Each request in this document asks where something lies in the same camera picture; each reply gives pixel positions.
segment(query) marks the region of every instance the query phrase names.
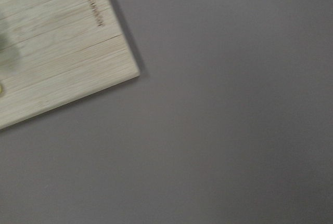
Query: engraved logo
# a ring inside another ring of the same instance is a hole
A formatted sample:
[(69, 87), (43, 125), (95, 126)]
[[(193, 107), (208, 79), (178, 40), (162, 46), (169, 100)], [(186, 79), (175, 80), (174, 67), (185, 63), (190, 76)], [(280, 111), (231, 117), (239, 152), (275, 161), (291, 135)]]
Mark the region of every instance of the engraved logo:
[(101, 15), (100, 11), (98, 10), (96, 0), (88, 0), (88, 2), (90, 4), (90, 8), (92, 9), (92, 11), (94, 13), (98, 26), (103, 27), (104, 26), (103, 16)]

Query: wooden cutting board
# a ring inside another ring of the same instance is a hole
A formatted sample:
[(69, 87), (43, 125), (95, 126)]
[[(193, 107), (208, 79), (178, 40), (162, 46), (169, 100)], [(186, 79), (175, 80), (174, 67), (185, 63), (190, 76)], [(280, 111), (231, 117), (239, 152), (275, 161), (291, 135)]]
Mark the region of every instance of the wooden cutting board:
[(0, 128), (138, 74), (108, 0), (0, 0)]

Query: wood grain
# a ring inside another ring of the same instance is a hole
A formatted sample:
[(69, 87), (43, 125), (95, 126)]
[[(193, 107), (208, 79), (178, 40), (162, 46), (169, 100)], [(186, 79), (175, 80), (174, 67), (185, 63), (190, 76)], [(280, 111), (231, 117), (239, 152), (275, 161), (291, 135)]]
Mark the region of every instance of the wood grain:
[(0, 128), (138, 74), (108, 0), (0, 0)]

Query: gray table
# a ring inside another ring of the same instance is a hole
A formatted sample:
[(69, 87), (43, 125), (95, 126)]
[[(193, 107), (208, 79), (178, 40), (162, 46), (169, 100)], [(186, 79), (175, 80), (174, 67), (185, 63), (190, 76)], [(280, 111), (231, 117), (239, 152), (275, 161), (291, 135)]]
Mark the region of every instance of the gray table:
[(333, 0), (113, 0), (142, 70), (0, 133), (0, 223), (333, 222)]

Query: gray countertop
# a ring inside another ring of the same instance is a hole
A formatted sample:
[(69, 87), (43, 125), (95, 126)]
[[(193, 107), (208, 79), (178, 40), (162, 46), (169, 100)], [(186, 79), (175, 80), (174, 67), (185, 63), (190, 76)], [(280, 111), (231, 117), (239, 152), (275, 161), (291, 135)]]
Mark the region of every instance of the gray countertop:
[(0, 132), (0, 223), (333, 222), (333, 0), (113, 0), (142, 75)]

